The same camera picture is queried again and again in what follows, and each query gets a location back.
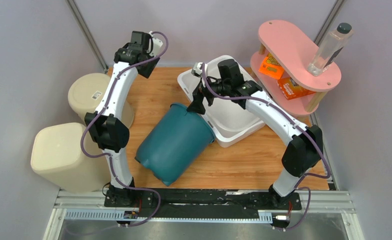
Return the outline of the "teal plastic bucket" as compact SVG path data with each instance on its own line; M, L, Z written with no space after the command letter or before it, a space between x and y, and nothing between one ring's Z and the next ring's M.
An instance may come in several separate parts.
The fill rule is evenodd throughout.
M142 141L135 160L170 186L214 141L214 131L200 115L173 103Z

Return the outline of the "cream large bucket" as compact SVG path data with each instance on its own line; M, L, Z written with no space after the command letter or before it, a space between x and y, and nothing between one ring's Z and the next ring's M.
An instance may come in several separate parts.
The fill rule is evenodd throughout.
M90 73L77 79L69 89L68 102L73 111L81 119L80 126L83 131L86 126L84 117L86 113L93 113L106 94L110 78L104 73Z

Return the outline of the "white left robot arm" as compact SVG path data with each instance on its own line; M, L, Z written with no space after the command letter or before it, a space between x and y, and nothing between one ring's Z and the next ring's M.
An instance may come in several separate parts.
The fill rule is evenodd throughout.
M134 186L127 161L130 131L122 122L123 107L136 77L149 78L168 48L168 39L160 40L155 37L158 34L159 31L132 32L131 40L114 54L112 75L100 104L85 115L82 137L90 135L102 151L99 156L108 163L111 180L106 198L117 200L124 207L136 202L139 189Z

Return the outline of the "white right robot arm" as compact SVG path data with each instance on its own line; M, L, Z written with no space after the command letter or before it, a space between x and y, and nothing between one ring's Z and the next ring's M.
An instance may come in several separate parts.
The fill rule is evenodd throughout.
M220 77L207 75L207 64L196 63L191 74L200 79L192 92L188 112L205 114L203 104L212 106L214 99L231 101L254 114L272 129L286 146L281 159L283 170L270 187L270 204L283 208L289 203L289 194L309 175L309 171L323 159L322 130L307 126L279 107L254 80L245 80L239 64L226 59L218 64Z

